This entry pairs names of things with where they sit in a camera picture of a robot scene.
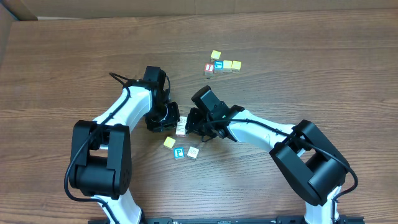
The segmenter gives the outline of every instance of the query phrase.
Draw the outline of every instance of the wall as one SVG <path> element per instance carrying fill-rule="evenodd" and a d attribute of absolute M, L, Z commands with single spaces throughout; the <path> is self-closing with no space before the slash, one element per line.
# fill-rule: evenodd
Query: wall
<path fill-rule="evenodd" d="M 4 0 L 37 17 L 99 18 L 398 7 L 398 0 Z"/>
<path fill-rule="evenodd" d="M 6 45 L 8 41 L 8 35 L 10 33 L 12 22 L 16 21 L 7 9 L 0 4 L 0 66 L 4 54 L 6 53 Z"/>

